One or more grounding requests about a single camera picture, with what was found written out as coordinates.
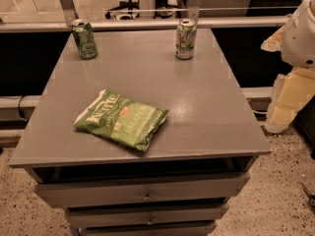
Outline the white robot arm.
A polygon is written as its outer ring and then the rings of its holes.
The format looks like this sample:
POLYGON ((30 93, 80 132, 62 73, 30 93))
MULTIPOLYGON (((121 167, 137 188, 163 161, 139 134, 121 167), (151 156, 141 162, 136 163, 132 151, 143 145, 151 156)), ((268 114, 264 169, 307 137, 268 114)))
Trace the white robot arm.
POLYGON ((284 25, 282 59, 291 66, 315 68, 315 0, 303 0, 284 25))

